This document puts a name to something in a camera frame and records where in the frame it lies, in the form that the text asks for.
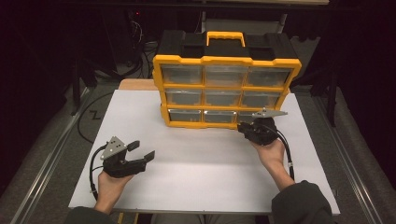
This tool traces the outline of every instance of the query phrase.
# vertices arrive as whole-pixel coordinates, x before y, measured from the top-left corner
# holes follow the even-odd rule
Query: person
[[[279,188],[279,193],[272,200],[272,215],[275,224],[333,223],[332,209],[319,187],[307,181],[295,183],[287,173],[283,164],[285,147],[280,140],[275,140],[267,146],[250,143],[256,148],[262,165]],[[93,209],[86,207],[74,208],[67,215],[65,224],[113,223],[109,214],[121,196],[125,185],[132,178],[132,176],[113,178],[105,172],[99,174],[98,200],[95,207]],[[159,214],[153,216],[151,223],[249,224],[254,223],[254,216]]]

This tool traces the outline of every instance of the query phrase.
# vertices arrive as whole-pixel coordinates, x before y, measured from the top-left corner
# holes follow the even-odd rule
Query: table
[[[152,150],[156,158],[129,183],[115,209],[128,212],[270,214],[278,189],[243,135],[227,129],[165,126],[160,95],[152,80],[125,79],[115,91],[69,207],[94,206],[88,179],[92,153],[116,135],[125,144],[140,140],[127,160]],[[317,183],[332,212],[340,214],[294,94],[275,118],[290,144],[297,182]],[[99,156],[95,165],[101,165]]]

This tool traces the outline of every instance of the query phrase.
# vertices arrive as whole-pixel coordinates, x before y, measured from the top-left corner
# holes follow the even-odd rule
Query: plastic drawer
[[[205,85],[209,87],[240,87],[248,68],[236,65],[207,65]]]
[[[234,123],[235,111],[206,110],[204,120],[207,123]]]
[[[202,84],[201,65],[162,64],[163,83]]]
[[[165,89],[169,105],[200,105],[202,90]]]
[[[240,95],[241,91],[205,90],[205,105],[238,105]]]
[[[290,72],[290,68],[250,67],[246,86],[282,87]]]
[[[245,123],[251,123],[253,122],[254,118],[252,117],[253,113],[256,113],[257,111],[239,111],[238,112],[238,117],[236,119],[236,122],[245,122]]]
[[[201,121],[201,110],[168,109],[170,121]]]
[[[244,91],[242,104],[244,107],[274,107],[280,93],[267,91]]]

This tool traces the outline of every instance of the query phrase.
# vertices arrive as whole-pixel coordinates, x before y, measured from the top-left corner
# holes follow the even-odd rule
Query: cable
[[[137,27],[140,29],[139,41],[137,42],[137,44],[138,44],[138,43],[140,43],[140,41],[142,41],[143,30],[142,30],[142,27],[140,26],[139,23],[137,23],[137,22],[135,22],[135,21],[131,21],[131,23],[133,23],[133,24],[135,25],[134,34],[136,34],[136,28],[137,28]]]
[[[114,91],[113,91],[113,92],[106,93],[106,94],[104,94],[104,95],[102,95],[102,96],[96,98],[94,101],[92,101],[90,104],[88,104],[87,107],[85,107],[85,109],[81,112],[81,115],[80,115],[79,118],[78,118],[78,122],[77,122],[78,134],[79,134],[83,139],[85,139],[87,142],[89,142],[89,143],[91,143],[91,144],[93,144],[93,141],[90,140],[89,138],[87,138],[87,137],[81,132],[81,129],[80,129],[80,127],[79,127],[79,125],[80,125],[80,123],[81,123],[81,118],[82,118],[82,116],[85,114],[85,112],[87,111],[87,109],[88,109],[91,105],[93,105],[95,102],[97,102],[97,101],[99,101],[100,99],[102,99],[102,98],[104,98],[104,97],[106,97],[106,96],[108,96],[108,95],[111,95],[111,94],[113,94],[113,93],[114,93]]]
[[[95,186],[95,184],[93,183],[93,178],[92,178],[92,173],[93,173],[93,161],[95,160],[96,155],[97,155],[100,151],[104,150],[104,149],[106,148],[106,146],[107,146],[107,144],[104,145],[104,146],[102,146],[102,147],[99,147],[99,148],[93,153],[93,155],[92,155],[92,157],[91,157],[91,164],[90,164],[90,184],[91,184],[91,193],[93,194],[93,197],[95,198],[96,201],[98,200],[98,192],[96,191],[96,186]]]
[[[139,59],[137,61],[137,63],[134,65],[134,67],[131,70],[129,70],[128,72],[124,73],[124,74],[119,74],[119,73],[117,73],[115,71],[112,71],[113,76],[110,76],[110,77],[105,77],[105,76],[99,75],[97,73],[95,73],[95,76],[99,77],[99,78],[102,78],[102,79],[107,79],[107,80],[112,79],[115,75],[120,76],[121,78],[125,78],[125,77],[128,77],[129,75],[135,73],[137,70],[139,70],[142,67],[142,65],[143,65],[143,60]]]
[[[94,168],[92,171],[95,171],[95,170],[100,169],[100,168],[103,168],[103,166],[98,166],[98,167]]]
[[[262,124],[263,127],[265,127],[266,129],[268,129],[270,132],[274,133],[277,135],[277,137],[280,139],[280,141],[283,143],[283,145],[285,146],[285,150],[286,150],[286,156],[288,157],[288,166],[289,166],[289,173],[290,173],[290,177],[291,179],[294,180],[294,168],[293,168],[293,161],[291,160],[291,154],[290,154],[290,148],[289,148],[289,143],[285,138],[285,135],[283,135],[283,133],[280,130],[276,130],[274,131],[273,129],[271,129],[270,127]]]
[[[108,75],[110,77],[113,77],[113,78],[115,78],[115,79],[117,79],[119,81],[122,81],[123,79],[125,79],[125,77],[127,77],[127,76],[135,73],[137,70],[139,70],[140,67],[142,66],[142,62],[143,62],[143,61],[139,60],[137,62],[137,65],[134,68],[132,68],[131,70],[129,70],[128,72],[126,72],[124,74],[119,74],[119,73],[117,73],[117,72],[115,72],[115,71],[113,71],[111,69],[107,69],[107,68],[103,67],[102,65],[100,65],[98,63],[95,63],[95,62],[93,62],[93,61],[91,61],[89,59],[83,59],[83,60],[84,60],[85,63],[87,63],[93,69],[99,70],[99,71],[105,73],[106,75]]]
[[[143,69],[143,59],[142,59],[141,57],[139,58],[139,61],[138,61],[138,62],[139,62],[139,67],[138,67],[138,69],[136,69],[136,70],[134,71],[134,73],[137,72],[137,70],[139,70],[139,69],[140,69],[140,70]]]
[[[202,12],[200,12],[199,13],[199,18],[198,18],[198,22],[197,22],[197,26],[195,27],[195,33],[197,33],[197,31],[198,31],[198,26],[199,26],[199,23],[201,22],[201,19],[202,19]]]
[[[148,57],[148,55],[146,54],[145,51],[143,51],[143,54],[145,55],[146,61],[148,63],[148,78],[151,78],[151,75],[152,75],[151,69],[152,69],[152,67],[150,65],[149,57]]]
[[[140,69],[140,73],[139,73],[139,76],[137,78],[140,78],[142,76],[143,76],[143,67]]]
[[[151,52],[151,51],[155,51],[157,48],[158,48],[158,41],[149,41],[149,42],[146,42],[145,43],[145,46],[146,45],[149,45],[149,44],[155,44],[155,47],[151,47],[150,49],[149,49],[149,47],[146,49],[146,47],[144,48],[144,51],[145,52]]]

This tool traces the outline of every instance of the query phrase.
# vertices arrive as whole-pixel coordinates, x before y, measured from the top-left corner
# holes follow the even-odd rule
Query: dark sleeve
[[[276,224],[333,223],[329,202],[315,184],[303,181],[280,191],[272,201]]]
[[[110,216],[86,207],[76,207],[67,214],[64,224],[114,224]]]

